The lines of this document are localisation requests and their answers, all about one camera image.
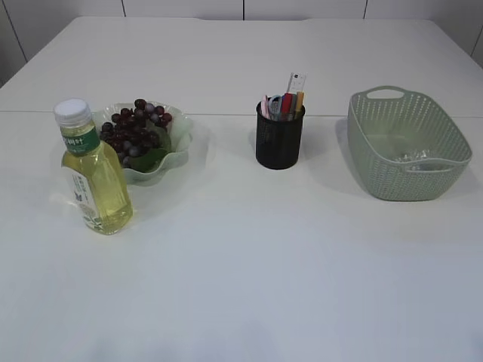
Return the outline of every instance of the green label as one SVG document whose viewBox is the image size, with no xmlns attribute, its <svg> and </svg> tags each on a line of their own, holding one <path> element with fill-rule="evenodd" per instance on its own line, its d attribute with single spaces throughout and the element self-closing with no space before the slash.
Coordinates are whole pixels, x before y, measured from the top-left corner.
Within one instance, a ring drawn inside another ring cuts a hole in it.
<svg viewBox="0 0 483 362">
<path fill-rule="evenodd" d="M 62 136 L 67 149 L 73 155 L 83 155 L 99 146 L 100 140 L 96 128 L 79 136 Z"/>
</svg>

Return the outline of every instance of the plastic basket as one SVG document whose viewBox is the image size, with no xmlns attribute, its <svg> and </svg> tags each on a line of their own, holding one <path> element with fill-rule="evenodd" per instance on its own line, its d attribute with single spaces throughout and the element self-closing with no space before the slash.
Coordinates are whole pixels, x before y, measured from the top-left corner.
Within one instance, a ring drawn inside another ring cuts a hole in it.
<svg viewBox="0 0 483 362">
<path fill-rule="evenodd" d="M 398 98 L 370 97 L 397 91 Z M 425 94 L 382 86 L 354 94 L 349 104 L 349 148 L 362 182 L 376 198 L 438 198 L 460 177 L 472 151 L 448 114 Z M 427 155 L 397 161 L 403 155 Z"/>
</svg>

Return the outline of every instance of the marker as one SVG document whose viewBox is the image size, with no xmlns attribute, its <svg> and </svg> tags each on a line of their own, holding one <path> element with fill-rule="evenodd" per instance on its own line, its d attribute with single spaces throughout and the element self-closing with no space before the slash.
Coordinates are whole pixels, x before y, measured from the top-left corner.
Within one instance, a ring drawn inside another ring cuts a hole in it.
<svg viewBox="0 0 483 362">
<path fill-rule="evenodd" d="M 303 104 L 303 92 L 297 92 L 297 105 L 295 107 L 295 118 L 298 117 Z"/>
<path fill-rule="evenodd" d="M 292 103 L 290 104 L 290 115 L 288 116 L 289 121 L 294 120 L 296 106 L 297 106 L 297 95 L 292 94 Z"/>
<path fill-rule="evenodd" d="M 290 106 L 292 104 L 292 95 L 286 93 L 281 102 L 281 113 L 283 114 L 283 120 L 288 120 L 288 114 L 290 113 Z"/>
<path fill-rule="evenodd" d="M 262 102 L 260 104 L 260 111 L 262 112 L 262 116 L 265 118 L 270 119 L 270 114 L 269 114 L 269 99 L 267 96 L 264 96 L 262 98 Z"/>
</svg>

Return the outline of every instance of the pen holder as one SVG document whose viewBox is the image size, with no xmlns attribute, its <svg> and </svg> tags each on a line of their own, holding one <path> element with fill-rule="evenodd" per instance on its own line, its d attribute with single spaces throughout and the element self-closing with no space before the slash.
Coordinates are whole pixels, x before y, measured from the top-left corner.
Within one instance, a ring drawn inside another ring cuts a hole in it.
<svg viewBox="0 0 483 362">
<path fill-rule="evenodd" d="M 257 160 L 272 170 L 284 170 L 297 163 L 305 107 L 293 121 L 272 121 L 257 106 Z"/>
</svg>

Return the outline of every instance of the bottle cap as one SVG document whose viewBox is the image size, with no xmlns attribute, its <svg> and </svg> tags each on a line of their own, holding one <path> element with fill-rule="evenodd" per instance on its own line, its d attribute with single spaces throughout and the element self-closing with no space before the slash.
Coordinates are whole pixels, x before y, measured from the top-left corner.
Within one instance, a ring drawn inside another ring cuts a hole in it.
<svg viewBox="0 0 483 362">
<path fill-rule="evenodd" d="M 89 123 L 91 109 L 84 101 L 76 98 L 64 100 L 54 107 L 55 120 L 61 127 L 75 128 Z"/>
</svg>

